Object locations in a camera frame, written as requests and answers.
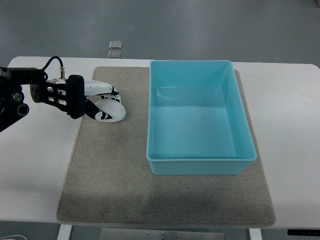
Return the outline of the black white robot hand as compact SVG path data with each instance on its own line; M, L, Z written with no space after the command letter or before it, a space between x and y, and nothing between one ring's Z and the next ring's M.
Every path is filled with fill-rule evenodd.
M99 108L95 103L102 99L115 100L122 104L120 93L107 82L99 80L85 81L80 75L70 75L65 82L67 113L73 118L83 115L95 119Z

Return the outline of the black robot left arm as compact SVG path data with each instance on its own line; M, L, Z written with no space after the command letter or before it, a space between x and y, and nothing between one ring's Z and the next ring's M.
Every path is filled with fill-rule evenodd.
M49 80L46 69L53 60L58 60L59 78ZM23 85L30 86L35 103L45 103L63 112L70 112L71 92L75 89L71 80L65 78L65 68L60 57L52 56L42 68L0 68L0 130L4 131L26 115L30 108L24 103Z

